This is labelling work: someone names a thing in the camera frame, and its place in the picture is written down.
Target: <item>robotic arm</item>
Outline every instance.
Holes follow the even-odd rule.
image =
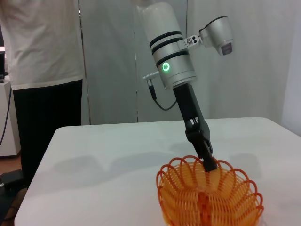
[[[152,97],[156,100],[151,79],[160,75],[165,89],[173,89],[183,116],[186,137],[199,156],[203,159],[205,170],[216,169],[212,157],[210,130],[199,108],[197,98],[191,86],[196,74],[189,56],[189,49],[200,45],[215,47],[221,56],[232,52],[232,32],[228,18],[219,17],[186,39],[168,3],[160,2],[137,7],[158,72],[145,76]]]

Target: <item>orange plastic basket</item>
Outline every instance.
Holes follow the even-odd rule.
[[[161,167],[157,174],[158,199],[167,225],[258,224],[264,207],[255,182],[229,163],[215,161],[218,169],[211,172],[205,172],[195,156],[174,158]]]

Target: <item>white table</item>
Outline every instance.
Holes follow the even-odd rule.
[[[264,118],[207,121],[217,159],[243,169],[263,194],[262,225],[300,225],[301,138]],[[195,154],[182,121],[56,131],[16,226],[163,226],[159,168]]]

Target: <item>cable connector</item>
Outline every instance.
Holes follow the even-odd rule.
[[[154,73],[150,73],[148,75],[145,75],[142,77],[143,80],[152,80],[152,79],[155,79],[159,76],[159,72],[154,72]]]
[[[151,80],[147,80],[147,85],[149,86],[150,94],[153,100],[157,100],[157,95],[155,91],[155,87],[152,84]]]

